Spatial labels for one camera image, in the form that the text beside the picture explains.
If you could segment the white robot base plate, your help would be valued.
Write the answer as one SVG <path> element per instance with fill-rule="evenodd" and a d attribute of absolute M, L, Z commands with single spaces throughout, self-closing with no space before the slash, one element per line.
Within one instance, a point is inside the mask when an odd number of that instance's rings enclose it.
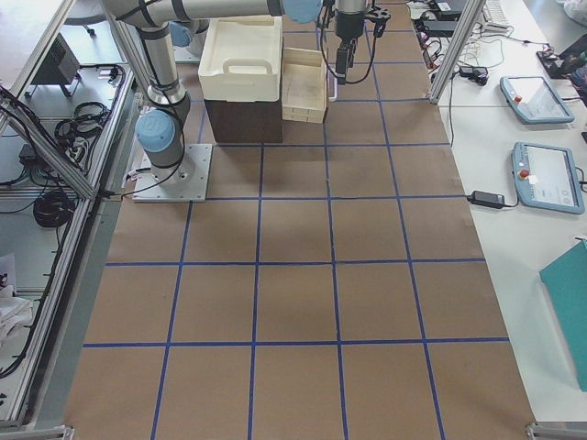
<path fill-rule="evenodd" d="M 152 168 L 146 153 L 142 154 L 141 172 L 136 179 L 132 199 L 136 202 L 204 202 L 213 154 L 212 144 L 188 144 L 178 170 Z"/>

